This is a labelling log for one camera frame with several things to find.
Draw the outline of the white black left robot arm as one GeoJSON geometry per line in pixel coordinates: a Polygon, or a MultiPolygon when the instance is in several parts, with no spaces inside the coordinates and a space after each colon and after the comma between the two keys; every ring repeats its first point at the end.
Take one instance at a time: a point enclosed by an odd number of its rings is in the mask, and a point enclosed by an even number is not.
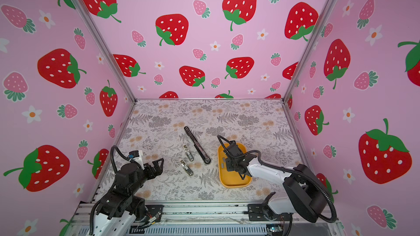
{"type": "Polygon", "coordinates": [[[144,230],[160,222],[163,205],[145,205],[135,193],[146,181],[163,173],[164,160],[151,165],[131,160],[117,171],[113,185],[93,206],[89,218],[89,236],[124,236],[131,229],[144,230]]]}

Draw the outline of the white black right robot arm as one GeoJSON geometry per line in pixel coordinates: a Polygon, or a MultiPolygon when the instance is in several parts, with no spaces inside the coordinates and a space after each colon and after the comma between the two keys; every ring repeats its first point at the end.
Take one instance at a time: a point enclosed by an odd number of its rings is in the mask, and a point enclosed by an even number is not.
{"type": "Polygon", "coordinates": [[[282,214],[299,214],[306,221],[315,223],[321,219],[334,223],[338,219],[331,193],[305,165],[286,168],[264,161],[259,150],[244,153],[235,141],[217,136],[226,155],[225,165],[229,172],[236,172],[241,179],[260,178],[282,185],[286,198],[275,198],[270,193],[260,207],[261,215],[275,220],[282,214]]]}

